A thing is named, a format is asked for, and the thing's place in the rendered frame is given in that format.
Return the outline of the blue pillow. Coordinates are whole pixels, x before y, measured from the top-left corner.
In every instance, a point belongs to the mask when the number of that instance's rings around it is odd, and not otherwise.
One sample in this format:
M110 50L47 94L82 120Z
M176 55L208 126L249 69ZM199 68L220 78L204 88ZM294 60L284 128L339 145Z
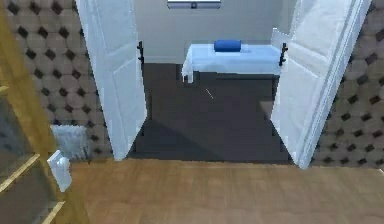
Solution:
M240 40L216 40L214 42L214 50L216 52L240 52Z

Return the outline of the yellow wooden shelf unit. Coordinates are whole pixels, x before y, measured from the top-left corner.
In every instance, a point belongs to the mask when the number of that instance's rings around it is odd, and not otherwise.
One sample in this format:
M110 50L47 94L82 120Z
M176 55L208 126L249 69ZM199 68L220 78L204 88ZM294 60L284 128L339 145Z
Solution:
M0 0L0 224L90 224L54 177L65 164Z

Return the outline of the bed with pale blue sheet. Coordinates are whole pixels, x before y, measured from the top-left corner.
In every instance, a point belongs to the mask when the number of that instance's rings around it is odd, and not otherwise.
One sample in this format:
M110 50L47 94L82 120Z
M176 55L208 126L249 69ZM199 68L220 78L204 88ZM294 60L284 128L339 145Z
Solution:
M279 75L280 51L272 45L243 44L239 52L216 52L213 44L192 44L181 75L193 83L195 72Z

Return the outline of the white room door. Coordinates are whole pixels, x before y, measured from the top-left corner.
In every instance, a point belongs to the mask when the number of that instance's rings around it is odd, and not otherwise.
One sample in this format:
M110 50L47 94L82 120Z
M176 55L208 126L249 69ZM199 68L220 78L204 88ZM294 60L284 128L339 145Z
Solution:
M372 0L297 0L270 120L294 164L312 159Z
M113 157L125 159L147 118L133 0L75 0Z

